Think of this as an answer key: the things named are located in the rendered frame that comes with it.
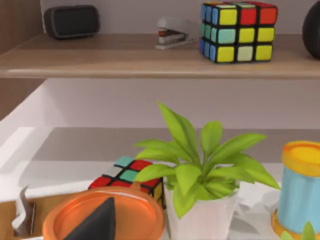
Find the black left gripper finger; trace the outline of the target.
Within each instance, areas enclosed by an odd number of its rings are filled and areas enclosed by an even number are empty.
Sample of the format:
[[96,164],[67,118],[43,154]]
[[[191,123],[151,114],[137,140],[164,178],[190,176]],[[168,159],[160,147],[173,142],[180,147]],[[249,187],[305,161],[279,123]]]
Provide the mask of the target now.
[[115,236],[115,199],[108,197],[63,240],[115,240]]

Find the orange round lid container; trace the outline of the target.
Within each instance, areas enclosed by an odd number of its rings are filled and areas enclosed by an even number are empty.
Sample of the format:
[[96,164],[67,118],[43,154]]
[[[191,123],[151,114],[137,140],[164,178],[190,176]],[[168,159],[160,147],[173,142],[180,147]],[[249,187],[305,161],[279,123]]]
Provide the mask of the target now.
[[82,191],[65,205],[56,206],[43,223],[44,240],[63,240],[109,197],[115,201],[115,240],[161,240],[166,226],[164,210],[140,191],[136,182],[131,187]]

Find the small colourful puzzle cube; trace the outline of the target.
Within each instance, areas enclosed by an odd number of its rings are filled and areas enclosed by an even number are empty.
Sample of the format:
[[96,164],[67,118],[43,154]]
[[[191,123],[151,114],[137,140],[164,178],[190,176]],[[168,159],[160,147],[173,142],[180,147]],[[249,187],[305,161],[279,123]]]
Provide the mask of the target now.
[[[96,178],[89,189],[102,187],[130,187],[136,175],[152,162],[143,159],[133,159],[132,157],[122,156],[117,159],[112,167]],[[163,178],[155,178],[140,184],[140,190],[152,196],[163,209],[166,208]]]

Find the pale wooden box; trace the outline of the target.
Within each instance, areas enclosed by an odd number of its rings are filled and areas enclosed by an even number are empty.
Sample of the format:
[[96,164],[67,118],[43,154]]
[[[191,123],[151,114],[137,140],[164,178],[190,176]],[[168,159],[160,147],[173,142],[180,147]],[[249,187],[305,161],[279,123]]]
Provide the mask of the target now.
[[[64,206],[82,192],[58,194],[52,196],[35,197],[28,200],[35,204],[34,227],[30,237],[40,237],[42,235],[43,224],[49,212],[56,206]],[[19,236],[14,236],[12,221],[16,217],[16,202],[0,202],[0,240],[21,240]]]

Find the green plant in white pot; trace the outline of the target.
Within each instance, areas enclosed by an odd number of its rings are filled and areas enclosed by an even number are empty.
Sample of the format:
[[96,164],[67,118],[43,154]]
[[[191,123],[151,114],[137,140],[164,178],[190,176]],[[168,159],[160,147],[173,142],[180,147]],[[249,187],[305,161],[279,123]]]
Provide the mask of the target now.
[[246,150],[264,140],[243,133],[221,142],[223,126],[209,121],[200,135],[184,116],[159,103],[171,141],[136,144],[137,158],[152,160],[135,181],[163,178],[171,240],[227,240],[242,182],[278,189],[274,177]]

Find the wooden shelf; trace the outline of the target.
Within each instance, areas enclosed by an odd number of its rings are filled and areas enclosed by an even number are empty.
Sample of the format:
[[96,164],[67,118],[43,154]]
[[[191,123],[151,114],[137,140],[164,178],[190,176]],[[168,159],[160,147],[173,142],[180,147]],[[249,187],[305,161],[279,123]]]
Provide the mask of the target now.
[[275,37],[269,62],[215,64],[196,43],[155,49],[151,34],[36,37],[0,56],[0,78],[45,79],[27,124],[161,127],[158,102],[196,127],[320,129],[320,60],[300,35]]

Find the grey stapler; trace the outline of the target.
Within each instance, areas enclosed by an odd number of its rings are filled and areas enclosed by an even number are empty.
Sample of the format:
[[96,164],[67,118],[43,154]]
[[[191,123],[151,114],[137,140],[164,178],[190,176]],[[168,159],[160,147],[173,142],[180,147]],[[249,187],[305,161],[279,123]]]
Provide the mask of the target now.
[[176,48],[196,42],[200,37],[200,27],[195,21],[187,18],[162,16],[157,21],[157,50]]

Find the blue and yellow can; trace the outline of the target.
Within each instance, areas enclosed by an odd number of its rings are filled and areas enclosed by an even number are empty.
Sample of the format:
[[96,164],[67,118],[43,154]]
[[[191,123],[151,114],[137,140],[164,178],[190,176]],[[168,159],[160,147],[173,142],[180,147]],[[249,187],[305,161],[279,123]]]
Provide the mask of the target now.
[[301,234],[310,222],[320,240],[320,142],[292,141],[282,148],[284,170],[273,231]]

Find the black rectangular speaker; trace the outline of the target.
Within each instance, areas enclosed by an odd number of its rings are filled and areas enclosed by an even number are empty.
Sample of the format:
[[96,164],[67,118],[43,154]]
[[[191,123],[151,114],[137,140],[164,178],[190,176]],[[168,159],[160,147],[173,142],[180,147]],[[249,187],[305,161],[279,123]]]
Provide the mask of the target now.
[[46,33],[56,40],[90,37],[100,31],[100,15],[93,5],[48,8],[43,23]]

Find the green plant leaves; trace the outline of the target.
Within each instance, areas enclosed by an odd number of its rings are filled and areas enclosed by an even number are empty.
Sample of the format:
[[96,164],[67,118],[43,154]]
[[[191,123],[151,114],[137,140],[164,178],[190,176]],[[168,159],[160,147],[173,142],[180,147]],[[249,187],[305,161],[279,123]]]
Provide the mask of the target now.
[[301,234],[290,234],[287,231],[283,231],[280,240],[317,240],[317,234],[313,228],[313,225],[308,221]]

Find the large colourful puzzle cube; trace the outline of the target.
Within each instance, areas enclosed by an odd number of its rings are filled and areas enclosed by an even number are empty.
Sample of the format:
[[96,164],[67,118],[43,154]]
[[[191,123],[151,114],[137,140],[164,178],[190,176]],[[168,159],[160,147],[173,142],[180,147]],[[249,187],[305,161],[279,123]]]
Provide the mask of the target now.
[[269,62],[278,8],[260,1],[201,5],[199,52],[216,64]]

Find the black rounded object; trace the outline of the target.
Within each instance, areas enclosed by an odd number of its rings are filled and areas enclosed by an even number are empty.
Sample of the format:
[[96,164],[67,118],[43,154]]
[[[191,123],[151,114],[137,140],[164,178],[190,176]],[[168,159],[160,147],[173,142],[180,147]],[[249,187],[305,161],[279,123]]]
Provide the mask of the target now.
[[309,54],[320,60],[320,0],[316,0],[303,21],[302,41]]

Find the grey metal bracket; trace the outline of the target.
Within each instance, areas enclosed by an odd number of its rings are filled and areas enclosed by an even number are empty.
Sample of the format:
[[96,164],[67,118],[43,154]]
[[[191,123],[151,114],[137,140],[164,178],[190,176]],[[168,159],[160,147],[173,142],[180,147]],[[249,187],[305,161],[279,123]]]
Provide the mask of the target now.
[[28,201],[26,197],[28,187],[29,185],[21,189],[15,201],[16,214],[11,222],[15,237],[29,237],[34,231],[36,203]]

